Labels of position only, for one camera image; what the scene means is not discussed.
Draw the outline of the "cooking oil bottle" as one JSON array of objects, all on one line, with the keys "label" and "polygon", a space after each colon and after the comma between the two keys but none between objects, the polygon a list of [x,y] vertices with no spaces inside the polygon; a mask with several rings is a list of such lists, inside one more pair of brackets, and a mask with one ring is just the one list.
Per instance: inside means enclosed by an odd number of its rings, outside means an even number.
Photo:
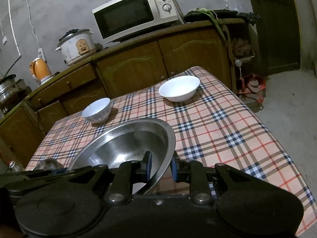
[{"label": "cooking oil bottle", "polygon": [[10,161],[9,163],[9,168],[11,169],[12,172],[14,173],[18,173],[18,172],[22,172],[22,171],[25,171],[25,168],[19,164],[18,162],[16,161]]}]

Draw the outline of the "green cloth on cabinet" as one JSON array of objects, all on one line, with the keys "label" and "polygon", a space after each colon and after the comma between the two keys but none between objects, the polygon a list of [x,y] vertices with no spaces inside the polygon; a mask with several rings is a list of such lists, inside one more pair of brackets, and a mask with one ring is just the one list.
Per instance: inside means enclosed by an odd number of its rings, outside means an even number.
[{"label": "green cloth on cabinet", "polygon": [[208,20],[214,24],[231,44],[235,59],[251,59],[256,55],[256,49],[252,45],[253,27],[261,21],[260,16],[256,13],[197,8],[189,11],[184,16],[184,20],[187,23]]}]

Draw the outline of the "red item on floor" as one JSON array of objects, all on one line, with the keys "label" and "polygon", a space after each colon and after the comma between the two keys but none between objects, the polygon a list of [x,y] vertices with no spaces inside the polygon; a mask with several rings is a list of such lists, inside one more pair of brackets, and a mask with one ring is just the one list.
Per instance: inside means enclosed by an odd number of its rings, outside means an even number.
[{"label": "red item on floor", "polygon": [[263,102],[266,97],[266,78],[250,74],[240,78],[240,88],[237,96],[254,113],[264,109]]}]

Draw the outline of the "steel mixing bowl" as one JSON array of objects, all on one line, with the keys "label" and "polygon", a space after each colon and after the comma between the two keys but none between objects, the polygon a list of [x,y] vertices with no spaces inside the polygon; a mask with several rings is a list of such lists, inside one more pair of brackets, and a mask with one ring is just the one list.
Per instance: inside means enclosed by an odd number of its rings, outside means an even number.
[{"label": "steel mixing bowl", "polygon": [[147,194],[154,190],[169,168],[175,146],[175,133],[165,121],[156,118],[130,120],[88,143],[71,161],[68,170],[100,164],[114,169],[126,161],[141,161],[149,151],[152,153],[150,180],[133,185],[134,194]]}]

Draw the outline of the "blue-white ceramic bowl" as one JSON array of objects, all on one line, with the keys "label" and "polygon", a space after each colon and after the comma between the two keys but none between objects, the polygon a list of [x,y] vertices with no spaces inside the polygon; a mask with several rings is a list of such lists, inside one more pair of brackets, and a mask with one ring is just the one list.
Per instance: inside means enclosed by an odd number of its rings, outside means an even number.
[{"label": "blue-white ceramic bowl", "polygon": [[102,123],[108,119],[111,110],[111,99],[101,98],[88,105],[82,111],[82,117],[93,124]]}]

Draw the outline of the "brown wooden sideboard cabinet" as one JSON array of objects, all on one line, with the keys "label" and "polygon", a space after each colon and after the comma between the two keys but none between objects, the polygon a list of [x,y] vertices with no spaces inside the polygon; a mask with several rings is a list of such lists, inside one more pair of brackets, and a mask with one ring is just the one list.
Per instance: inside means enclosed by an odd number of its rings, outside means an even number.
[{"label": "brown wooden sideboard cabinet", "polygon": [[91,102],[144,89],[200,66],[236,90],[233,53],[209,21],[194,22],[104,49],[31,92],[1,120],[1,158],[27,165],[46,133]]}]

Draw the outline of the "large steel plate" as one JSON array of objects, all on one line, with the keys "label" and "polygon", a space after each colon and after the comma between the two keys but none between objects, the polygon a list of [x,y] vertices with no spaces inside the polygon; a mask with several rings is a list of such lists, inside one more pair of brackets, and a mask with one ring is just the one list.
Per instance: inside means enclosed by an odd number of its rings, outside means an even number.
[{"label": "large steel plate", "polygon": [[63,169],[64,166],[54,158],[46,158],[40,161],[32,170],[57,170]]}]

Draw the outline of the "white rice cooker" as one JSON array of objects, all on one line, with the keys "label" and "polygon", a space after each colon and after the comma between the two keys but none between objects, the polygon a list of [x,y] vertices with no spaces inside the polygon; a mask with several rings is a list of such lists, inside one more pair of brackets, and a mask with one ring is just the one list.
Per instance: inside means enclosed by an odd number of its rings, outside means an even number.
[{"label": "white rice cooker", "polygon": [[72,29],[59,39],[55,50],[61,51],[67,66],[71,66],[96,52],[92,34],[89,29]]}]

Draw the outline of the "stacked steel steamer pot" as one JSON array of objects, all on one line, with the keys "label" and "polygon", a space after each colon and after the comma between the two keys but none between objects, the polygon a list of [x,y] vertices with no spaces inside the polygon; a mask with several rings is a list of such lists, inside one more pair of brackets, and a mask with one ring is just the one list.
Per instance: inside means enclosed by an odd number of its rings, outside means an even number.
[{"label": "stacked steel steamer pot", "polygon": [[1,79],[1,111],[6,114],[19,104],[30,92],[23,79],[16,81],[16,74]]}]

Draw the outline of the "orange electric kettle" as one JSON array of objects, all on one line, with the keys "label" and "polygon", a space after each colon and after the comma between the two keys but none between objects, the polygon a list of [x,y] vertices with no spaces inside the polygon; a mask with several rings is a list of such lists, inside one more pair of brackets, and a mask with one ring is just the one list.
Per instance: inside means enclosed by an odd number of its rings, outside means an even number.
[{"label": "orange electric kettle", "polygon": [[39,86],[53,78],[46,62],[44,50],[41,47],[38,49],[38,56],[30,63],[30,73]]}]

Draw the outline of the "shallow white bowl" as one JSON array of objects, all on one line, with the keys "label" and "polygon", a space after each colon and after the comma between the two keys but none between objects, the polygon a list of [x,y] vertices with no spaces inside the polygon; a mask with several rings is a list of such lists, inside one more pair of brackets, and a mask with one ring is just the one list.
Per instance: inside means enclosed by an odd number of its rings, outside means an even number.
[{"label": "shallow white bowl", "polygon": [[188,101],[196,93],[201,81],[195,76],[179,76],[162,84],[158,93],[171,102]]}]

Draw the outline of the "plaid tablecloth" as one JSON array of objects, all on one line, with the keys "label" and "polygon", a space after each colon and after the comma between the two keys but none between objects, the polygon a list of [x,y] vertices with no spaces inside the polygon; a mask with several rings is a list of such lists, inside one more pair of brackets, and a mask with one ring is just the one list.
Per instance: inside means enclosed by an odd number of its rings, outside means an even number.
[{"label": "plaid tablecloth", "polygon": [[182,159],[212,167],[225,163],[296,195],[304,217],[297,234],[316,223],[316,202],[295,163],[272,132],[234,93],[201,67],[185,75],[196,76],[200,86],[183,104],[159,95],[155,84],[112,100],[112,111],[102,125],[92,125],[80,113],[58,120],[27,165],[33,169],[45,158],[67,167],[79,151],[108,129],[123,122],[152,117],[166,121],[175,132],[176,152]]}]

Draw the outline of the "white microwave oven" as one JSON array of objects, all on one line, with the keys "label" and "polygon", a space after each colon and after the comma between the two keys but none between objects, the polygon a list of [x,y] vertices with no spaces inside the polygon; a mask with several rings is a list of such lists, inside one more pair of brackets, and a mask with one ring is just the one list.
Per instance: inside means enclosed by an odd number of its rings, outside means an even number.
[{"label": "white microwave oven", "polygon": [[173,0],[112,0],[92,13],[106,43],[178,20]]}]

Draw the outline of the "dark door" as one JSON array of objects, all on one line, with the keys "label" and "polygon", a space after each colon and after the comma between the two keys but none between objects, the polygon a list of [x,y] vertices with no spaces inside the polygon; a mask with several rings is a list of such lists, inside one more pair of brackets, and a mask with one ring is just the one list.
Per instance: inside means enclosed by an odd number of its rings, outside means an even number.
[{"label": "dark door", "polygon": [[272,75],[300,68],[300,33],[294,0],[250,0],[256,23],[260,73]]}]

